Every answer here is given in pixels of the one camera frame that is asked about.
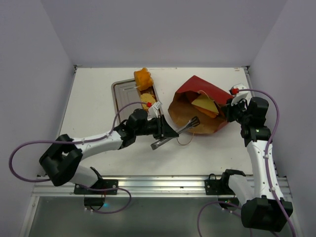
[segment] cheese slice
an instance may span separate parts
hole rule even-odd
[[[195,106],[199,106],[203,109],[209,110],[215,114],[219,114],[218,109],[215,105],[215,102],[210,100],[207,95],[200,95],[197,99],[195,99],[191,104]]]
[[[214,119],[218,116],[216,113],[214,113],[210,110],[203,109],[203,108],[196,106],[196,105],[193,105],[193,106],[194,106],[194,108],[196,108],[197,110],[199,110],[203,114],[206,114],[207,116],[211,117],[212,119]]]

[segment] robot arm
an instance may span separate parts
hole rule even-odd
[[[102,176],[95,168],[80,165],[83,159],[101,152],[126,148],[136,141],[136,136],[153,135],[160,141],[179,136],[168,125],[163,115],[155,113],[157,109],[159,108],[156,108],[156,104],[150,108],[149,113],[152,117],[150,120],[148,120],[148,113],[145,110],[136,109],[127,120],[116,126],[109,136],[105,135],[110,132],[85,138],[70,138],[67,134],[61,135],[56,141],[79,143],[52,144],[39,162],[55,186],[72,182],[94,189],[102,189],[105,186]],[[197,122],[192,123],[191,127],[199,125],[198,118],[193,120]]]
[[[269,160],[269,173],[280,202],[288,216],[293,212],[291,202],[284,201],[283,193],[277,182],[272,156],[272,143],[269,144],[268,154],[265,157],[265,148],[271,136],[270,130],[264,126],[266,113],[269,107],[267,100],[260,97],[247,99],[247,91],[236,93],[236,89],[246,89],[244,85],[238,84],[231,89],[233,99],[227,101],[223,109],[227,121],[237,121],[241,124],[241,136],[249,153],[254,176],[254,189],[247,182],[243,172],[237,170],[226,170],[223,179],[227,188],[231,189],[237,196],[241,208],[241,220],[245,227],[275,231],[282,230],[286,223],[280,207],[273,196],[268,182],[265,161]]]

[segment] red paper bag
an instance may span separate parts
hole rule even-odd
[[[214,100],[219,111],[219,115],[216,118],[211,118],[200,112],[191,104],[200,94],[206,94],[210,99]],[[193,76],[176,91],[168,112],[173,122],[178,126],[184,126],[191,118],[197,116],[200,120],[200,125],[190,129],[189,132],[211,134],[227,124],[221,107],[230,98],[232,96],[222,89],[197,76]]]

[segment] yellow food item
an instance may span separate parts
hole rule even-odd
[[[211,117],[212,119],[214,119],[214,118],[217,117],[217,114],[214,113],[214,112],[212,112],[212,111],[210,111],[210,110],[203,109],[203,108],[201,108],[201,107],[199,107],[199,106],[196,106],[196,105],[194,105],[194,107],[195,107],[197,110],[199,110],[200,112],[202,112],[202,113],[206,114],[207,116]]]
[[[134,78],[139,91],[146,90],[154,84],[151,74],[148,72],[147,68],[134,72]]]
[[[154,98],[154,96],[149,93],[144,93],[140,95],[140,100],[145,103],[150,102],[152,105],[156,102],[156,99]],[[143,109],[146,111],[149,109],[147,105],[142,104],[142,106],[143,106]]]
[[[199,106],[203,109],[209,110],[217,115],[219,114],[218,109],[215,105],[215,102],[210,100],[210,98],[207,95],[200,95],[191,104],[195,106]]]

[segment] white wall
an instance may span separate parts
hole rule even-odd
[[[20,143],[53,139],[74,68],[39,0],[0,0],[0,235],[18,236],[33,184],[9,172],[8,158]],[[47,146],[23,149],[14,167],[35,178]]]
[[[307,237],[316,236],[315,10],[315,0],[288,0],[250,67],[253,87],[269,92],[280,107],[274,159],[288,178]],[[270,110],[272,127],[275,113]]]
[[[67,54],[94,67],[246,66],[286,0],[41,0]]]

